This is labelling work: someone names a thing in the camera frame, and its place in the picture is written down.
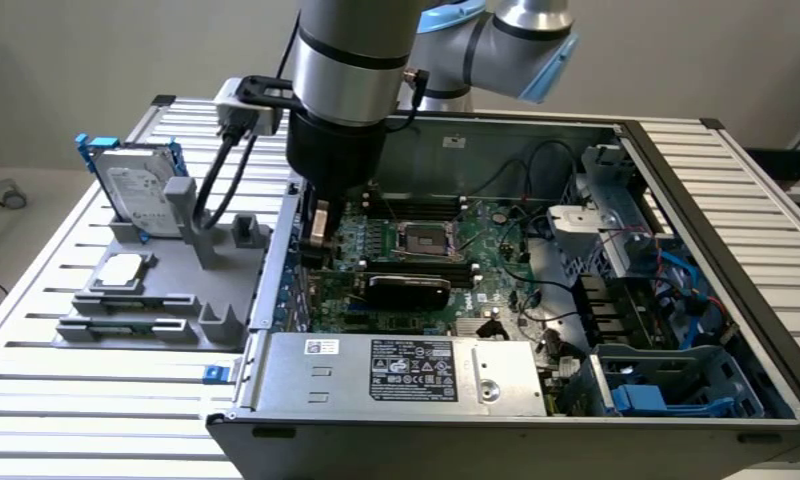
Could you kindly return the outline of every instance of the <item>warning label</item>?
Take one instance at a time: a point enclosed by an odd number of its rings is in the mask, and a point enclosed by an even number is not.
[[[389,402],[455,402],[453,344],[370,341],[370,397]]]

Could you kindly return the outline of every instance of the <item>capacitor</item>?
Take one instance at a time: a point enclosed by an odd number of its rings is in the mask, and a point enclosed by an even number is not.
[[[506,221],[509,220],[506,215],[499,212],[494,212],[489,218],[494,225],[506,225]]]

